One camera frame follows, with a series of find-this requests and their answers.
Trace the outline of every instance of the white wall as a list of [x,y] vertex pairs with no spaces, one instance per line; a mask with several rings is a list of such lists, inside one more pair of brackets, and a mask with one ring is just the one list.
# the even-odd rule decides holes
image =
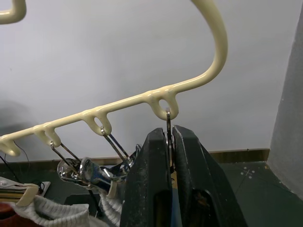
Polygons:
[[[173,123],[192,129],[209,151],[268,148],[302,0],[216,2],[227,63],[211,83],[177,96]],[[1,134],[197,76],[213,59],[210,30],[188,0],[28,0],[27,7],[23,21],[0,26]],[[147,104],[109,119],[127,150],[165,126]],[[80,157],[116,156],[84,122],[57,133]],[[17,143],[30,160],[58,159],[35,136]]]

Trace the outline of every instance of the white knit sweater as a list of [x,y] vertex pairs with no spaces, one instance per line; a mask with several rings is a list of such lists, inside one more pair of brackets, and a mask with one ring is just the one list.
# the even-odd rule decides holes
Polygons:
[[[108,227],[108,225],[89,215],[88,204],[61,205],[41,196],[36,196],[26,207],[9,203],[15,212],[41,226],[46,227]],[[53,220],[38,215],[42,213]]]

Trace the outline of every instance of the cream plastic hanger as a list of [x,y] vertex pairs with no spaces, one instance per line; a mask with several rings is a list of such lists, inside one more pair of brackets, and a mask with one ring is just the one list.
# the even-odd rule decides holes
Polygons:
[[[50,146],[51,142],[53,142],[54,147],[58,147],[61,144],[61,140],[55,132],[55,128],[78,121],[85,121],[96,134],[102,135],[100,126],[96,124],[95,118],[98,118],[101,121],[106,134],[109,135],[112,131],[112,127],[107,118],[107,114],[140,103],[148,103],[153,112],[160,119],[166,120],[166,111],[159,105],[159,101],[162,99],[168,103],[171,119],[174,119],[179,112],[176,94],[200,87],[213,80],[223,68],[227,57],[227,34],[220,12],[215,6],[213,0],[192,0],[192,2],[206,19],[214,36],[214,61],[206,72],[197,77],[176,84],[147,91],[130,98],[98,106],[90,110],[85,110],[71,116],[17,131],[12,134],[3,135],[0,137],[0,149],[8,155],[18,156],[20,154],[20,150],[15,145],[14,140],[32,134],[39,137],[46,145]],[[13,0],[12,3],[13,8],[11,10],[0,11],[0,24],[16,22],[18,21],[17,19],[22,19],[22,15],[25,15],[26,7],[24,0]]]
[[0,189],[13,189],[13,190],[23,190],[25,189],[25,192],[23,193],[22,197],[18,199],[10,199],[10,198],[1,198],[1,202],[16,202],[16,205],[20,207],[28,206],[34,199],[34,197],[37,195],[39,191],[39,187],[36,184],[32,183],[17,183],[15,181],[6,179],[4,177],[0,177],[0,182],[5,184],[0,184]]

